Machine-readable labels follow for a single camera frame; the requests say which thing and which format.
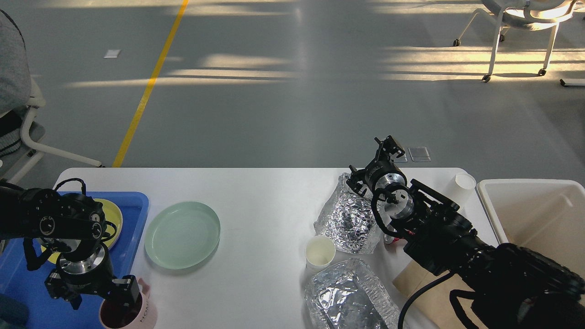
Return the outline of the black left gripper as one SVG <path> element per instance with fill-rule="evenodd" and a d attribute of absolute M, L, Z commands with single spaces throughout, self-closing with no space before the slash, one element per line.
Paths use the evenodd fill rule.
<path fill-rule="evenodd" d="M 46 278 L 45 287 L 51 298 L 63 298 L 73 310 L 80 308 L 82 294 L 108 298 L 109 302 L 123 307 L 134 307 L 140 296 L 136 276 L 115 277 L 105 245 L 98 245 L 96 252 L 86 260 L 68 260 L 65 254 L 60 254 L 56 269 Z"/>

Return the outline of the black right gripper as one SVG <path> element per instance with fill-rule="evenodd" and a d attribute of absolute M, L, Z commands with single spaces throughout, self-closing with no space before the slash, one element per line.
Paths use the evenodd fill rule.
<path fill-rule="evenodd" d="M 393 185 L 407 185 L 407 177 L 393 160 L 404 158 L 404 148 L 390 135 L 383 140 L 374 138 L 378 149 L 374 159 L 363 169 L 349 166 L 350 175 L 346 185 L 358 196 L 365 197 L 368 191 L 386 189 Z"/>

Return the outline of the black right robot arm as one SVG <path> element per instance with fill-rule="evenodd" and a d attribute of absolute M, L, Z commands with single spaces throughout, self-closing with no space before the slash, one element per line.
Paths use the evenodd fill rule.
<path fill-rule="evenodd" d="M 359 196 L 372 193 L 371 210 L 384 235 L 404 239 L 403 250 L 436 276 L 408 298 L 397 327 L 416 299 L 460 277 L 469 290 L 454 289 L 449 302 L 467 329 L 477 325 L 460 299 L 489 329 L 582 329 L 584 279 L 556 261 L 523 246 L 491 246 L 459 213 L 459 204 L 422 182 L 408 180 L 394 159 L 404 149 L 391 136 L 376 139 L 378 149 L 363 169 L 350 166 L 346 183 Z"/>

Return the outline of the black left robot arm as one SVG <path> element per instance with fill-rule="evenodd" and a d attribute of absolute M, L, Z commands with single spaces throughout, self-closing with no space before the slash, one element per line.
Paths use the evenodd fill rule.
<path fill-rule="evenodd" d="M 87 195 L 85 182 L 80 184 L 79 193 L 61 195 L 55 189 L 23 189 L 3 181 L 1 239 L 23 240 L 29 271 L 58 254 L 44 283 L 51 298 L 62 298 L 77 310 L 82 296 L 92 294 L 128 311 L 140 299 L 137 279 L 115 277 L 105 245 L 118 226 L 106 218 L 102 202 Z"/>

